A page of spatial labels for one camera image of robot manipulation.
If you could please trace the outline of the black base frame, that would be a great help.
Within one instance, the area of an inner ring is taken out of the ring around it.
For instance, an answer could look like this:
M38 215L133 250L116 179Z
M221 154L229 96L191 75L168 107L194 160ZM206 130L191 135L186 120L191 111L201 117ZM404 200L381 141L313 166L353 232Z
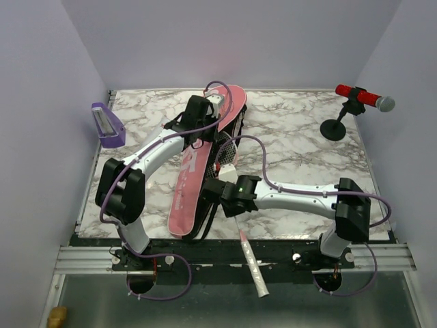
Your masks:
M79 238L70 246L83 259L102 260L104 273L124 274L130 283L145 291L153 284L185 286L251 284L253 278L238 239L203 240L186 243L176 239L154 239L139 258L122 248L115 238ZM318 253L315 240L252 240L250 242L262 277L267 284L291 282L310 284L319 273L339 285L342 269L354 268L350 248L338 259Z

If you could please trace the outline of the white shuttlecock tube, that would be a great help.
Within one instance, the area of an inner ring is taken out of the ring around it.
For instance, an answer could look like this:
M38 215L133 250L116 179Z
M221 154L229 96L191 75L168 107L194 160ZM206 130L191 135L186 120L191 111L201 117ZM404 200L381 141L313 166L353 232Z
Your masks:
M151 137L154 139L156 137L158 137L162 131L164 130L164 126L166 123L169 122L168 118L163 118L160 120L160 122L158 123L158 125L153 129L153 131L151 132Z

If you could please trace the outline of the aluminium rail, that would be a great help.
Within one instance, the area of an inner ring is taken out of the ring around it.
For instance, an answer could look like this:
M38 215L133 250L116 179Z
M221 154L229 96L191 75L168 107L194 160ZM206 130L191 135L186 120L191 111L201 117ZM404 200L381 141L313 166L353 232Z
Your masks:
M119 265L112 255L119 247L61 247L55 263L54 273L58 275L122 274L150 275L152 272L130 270ZM346 259L339 265L342 273L372 272L377 266L379 272L415 271L416 264L406 244L373 244L350 247Z

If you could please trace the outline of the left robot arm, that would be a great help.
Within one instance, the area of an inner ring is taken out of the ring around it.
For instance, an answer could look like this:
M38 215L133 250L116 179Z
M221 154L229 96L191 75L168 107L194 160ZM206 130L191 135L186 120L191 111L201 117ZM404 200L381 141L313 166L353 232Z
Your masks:
M147 179L171 157L196 141L211 142L218 135L225 97L218 94L191 96L186 108L161 127L140 150L122 159L110 158L103 166L95 203L100 220L117 228L124 246L130 250L128 262L137 270L151 263L147 248L150 238L141 222L145 208Z

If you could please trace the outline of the red microphone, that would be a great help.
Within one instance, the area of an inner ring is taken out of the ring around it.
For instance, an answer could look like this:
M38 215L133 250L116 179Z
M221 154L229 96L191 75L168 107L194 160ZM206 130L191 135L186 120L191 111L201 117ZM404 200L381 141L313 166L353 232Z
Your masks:
M355 98L359 103L377 108L381 112L390 112L395 108L395 100L390 96L379 96L359 87L339 84L335 93L346 98Z

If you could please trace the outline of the brass fitting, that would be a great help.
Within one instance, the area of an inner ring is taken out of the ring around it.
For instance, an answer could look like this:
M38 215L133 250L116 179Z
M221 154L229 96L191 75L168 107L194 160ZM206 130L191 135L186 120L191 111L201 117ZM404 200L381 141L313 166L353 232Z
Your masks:
M62 328L66 321L67 313L67 307L53 307L48 314L46 328Z

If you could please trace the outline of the pink racket bag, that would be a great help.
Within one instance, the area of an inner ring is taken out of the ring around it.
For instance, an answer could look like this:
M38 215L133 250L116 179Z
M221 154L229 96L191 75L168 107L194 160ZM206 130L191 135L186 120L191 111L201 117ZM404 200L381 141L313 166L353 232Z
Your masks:
M232 94L231 110L218 125L218 134L225 131L232 138L242 132L243 119L247 110L247 95L244 89L237 85L230 85L229 91ZM214 171L216 140L203 144L197 140L183 152L167 221L169 233L176 238L185 241L194 239L204 223L207 223L204 234L209 232L216 209L214 204L202 199L200 193L206 179L216 176Z

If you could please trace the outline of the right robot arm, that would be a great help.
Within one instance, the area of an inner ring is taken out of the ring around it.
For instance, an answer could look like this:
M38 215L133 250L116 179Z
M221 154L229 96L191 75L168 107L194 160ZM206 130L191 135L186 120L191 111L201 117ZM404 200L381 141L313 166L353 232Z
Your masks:
M200 196L222 206L226 217L266 209L311 213L333 220L314 251L315 262L331 267L350 243L369 241L370 197L351 179L337 184L299 185L267 182L259 176L241 175L235 182L208 178Z

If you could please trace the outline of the pink badminton racket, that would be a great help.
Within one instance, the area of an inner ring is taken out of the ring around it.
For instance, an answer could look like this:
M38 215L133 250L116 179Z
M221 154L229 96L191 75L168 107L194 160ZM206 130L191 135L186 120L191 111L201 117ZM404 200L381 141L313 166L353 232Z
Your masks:
M253 253L251 244L250 244L248 238L246 237L244 231L238 225L238 222L236 222L236 225L237 225L239 235L240 235L241 248L242 248L244 257L246 258L246 262L247 262L247 265L249 267L251 277L252 277L253 282L255 284L257 296L259 298L266 297L269 295L269 291L267 289L266 283L265 283L264 278L262 276L262 273L260 271L255 254Z

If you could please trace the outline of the purple wedge device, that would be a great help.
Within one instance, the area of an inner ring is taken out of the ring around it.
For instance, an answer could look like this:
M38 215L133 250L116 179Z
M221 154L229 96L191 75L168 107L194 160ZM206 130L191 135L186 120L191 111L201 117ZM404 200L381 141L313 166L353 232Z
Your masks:
M103 148L120 148L126 144L126 129L122 121L104 103L93 103L91 113Z

